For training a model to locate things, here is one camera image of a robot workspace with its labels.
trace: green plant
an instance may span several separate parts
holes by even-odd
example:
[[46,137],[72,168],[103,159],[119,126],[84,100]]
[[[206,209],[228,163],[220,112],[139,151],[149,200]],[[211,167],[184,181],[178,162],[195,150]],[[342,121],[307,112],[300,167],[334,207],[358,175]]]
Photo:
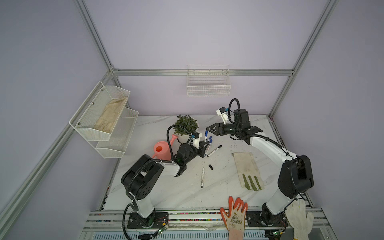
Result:
[[[191,118],[191,116],[189,115],[185,115],[185,116],[181,116],[178,115],[177,116],[178,120],[175,122],[175,125],[181,125],[183,127],[185,127],[189,133],[192,133],[192,131],[196,131],[197,130],[197,120]],[[179,134],[180,136],[183,136],[183,135],[188,135],[186,133],[186,131],[180,127],[175,127],[175,132],[174,134]]]

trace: potted plant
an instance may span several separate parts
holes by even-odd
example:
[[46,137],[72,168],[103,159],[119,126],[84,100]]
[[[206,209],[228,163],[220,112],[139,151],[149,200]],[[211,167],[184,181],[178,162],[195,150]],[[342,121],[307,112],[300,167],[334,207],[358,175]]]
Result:
[[[197,120],[191,118],[189,115],[177,116],[178,120],[175,122],[175,125],[181,125],[185,127],[189,133],[192,133],[192,131],[196,131],[198,126]],[[186,131],[180,127],[175,127],[175,133],[174,133],[181,143],[186,143],[189,139],[189,135],[186,133]]]

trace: white cotton glove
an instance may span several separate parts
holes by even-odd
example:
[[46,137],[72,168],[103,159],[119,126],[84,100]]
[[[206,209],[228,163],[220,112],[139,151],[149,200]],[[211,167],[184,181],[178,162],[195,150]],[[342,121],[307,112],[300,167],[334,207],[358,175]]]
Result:
[[285,215],[295,230],[294,239],[309,240],[308,234],[312,230],[314,216],[311,212],[305,216],[305,201],[303,199],[294,200],[286,209]]

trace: ventilation grille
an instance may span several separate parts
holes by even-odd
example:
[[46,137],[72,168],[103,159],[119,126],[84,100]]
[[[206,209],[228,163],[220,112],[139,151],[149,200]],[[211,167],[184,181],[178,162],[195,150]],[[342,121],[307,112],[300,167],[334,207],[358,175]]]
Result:
[[[153,232],[127,232],[128,236],[132,240],[137,240],[138,236],[146,233]],[[243,240],[253,240],[253,239],[268,239],[264,237],[264,230],[245,230]],[[126,239],[123,232],[97,232],[93,236],[94,240],[103,240],[103,239]],[[168,231],[160,234],[155,237],[155,239],[191,239],[191,240],[227,240],[228,231],[226,230],[215,230],[215,231]]]

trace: two-tier mesh shelf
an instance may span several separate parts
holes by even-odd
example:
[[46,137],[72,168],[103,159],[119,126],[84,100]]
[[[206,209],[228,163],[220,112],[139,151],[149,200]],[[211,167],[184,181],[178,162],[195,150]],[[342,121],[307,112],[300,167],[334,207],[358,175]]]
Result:
[[89,104],[80,119],[74,123],[77,113],[71,118],[70,125],[94,147],[103,158],[120,158],[124,155],[139,112],[126,106],[129,91],[104,86]]

